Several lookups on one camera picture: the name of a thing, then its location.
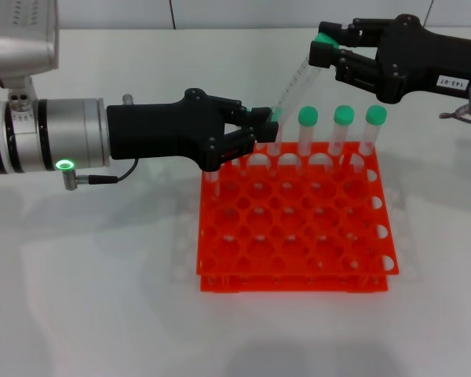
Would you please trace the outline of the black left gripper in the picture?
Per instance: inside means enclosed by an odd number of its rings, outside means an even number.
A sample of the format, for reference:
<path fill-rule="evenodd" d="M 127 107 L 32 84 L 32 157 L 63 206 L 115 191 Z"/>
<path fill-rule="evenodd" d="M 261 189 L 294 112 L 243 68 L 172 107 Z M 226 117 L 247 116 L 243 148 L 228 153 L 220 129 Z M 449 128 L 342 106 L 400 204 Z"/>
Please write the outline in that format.
<path fill-rule="evenodd" d="M 270 108 L 188 89 L 172 104 L 122 104 L 106 108 L 114 160 L 180 156 L 212 172 L 276 140 Z M 232 128 L 225 133 L 225 128 Z"/>

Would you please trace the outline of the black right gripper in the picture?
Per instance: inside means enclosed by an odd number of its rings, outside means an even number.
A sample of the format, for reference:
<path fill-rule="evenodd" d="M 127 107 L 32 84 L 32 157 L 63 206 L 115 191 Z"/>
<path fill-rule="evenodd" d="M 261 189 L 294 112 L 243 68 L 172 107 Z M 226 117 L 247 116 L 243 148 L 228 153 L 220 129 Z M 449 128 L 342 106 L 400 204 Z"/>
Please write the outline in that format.
<path fill-rule="evenodd" d="M 464 99 L 469 95 L 471 40 L 428 31 L 416 16 L 398 16 L 382 35 L 379 19 L 360 18 L 347 25 L 322 21 L 319 32 L 340 46 L 378 46 L 373 60 L 328 43 L 311 42 L 309 64 L 334 66 L 337 81 L 376 94 L 383 103 L 396 104 L 417 91 Z"/>

